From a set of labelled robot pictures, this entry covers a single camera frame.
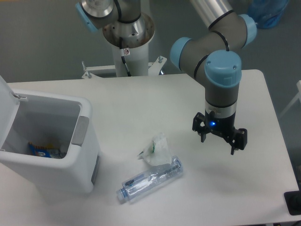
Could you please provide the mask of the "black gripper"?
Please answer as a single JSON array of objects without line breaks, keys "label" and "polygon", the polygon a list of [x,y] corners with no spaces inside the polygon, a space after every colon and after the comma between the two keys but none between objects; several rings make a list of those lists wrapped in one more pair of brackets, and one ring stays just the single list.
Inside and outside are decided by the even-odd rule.
[{"label": "black gripper", "polygon": [[227,118],[216,118],[215,112],[205,112],[205,116],[198,112],[193,118],[192,130],[200,136],[203,143],[208,133],[222,137],[231,146],[231,155],[236,150],[244,150],[247,144],[247,129],[235,129],[236,112]]}]

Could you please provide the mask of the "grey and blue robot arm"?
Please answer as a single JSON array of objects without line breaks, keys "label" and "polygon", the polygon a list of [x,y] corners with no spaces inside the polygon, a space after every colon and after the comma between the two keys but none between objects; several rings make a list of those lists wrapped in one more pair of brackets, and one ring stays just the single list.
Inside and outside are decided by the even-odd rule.
[{"label": "grey and blue robot arm", "polygon": [[[234,126],[242,77],[235,50],[255,39],[256,24],[250,16],[236,14],[226,0],[194,0],[192,5],[209,33],[199,40],[178,39],[169,58],[205,88],[205,113],[196,114],[193,131],[201,141],[209,133],[223,138],[234,153],[247,144],[247,130]],[[149,74],[148,44],[155,28],[139,0],[80,0],[76,10],[88,30],[102,30],[112,46],[118,77]]]}]

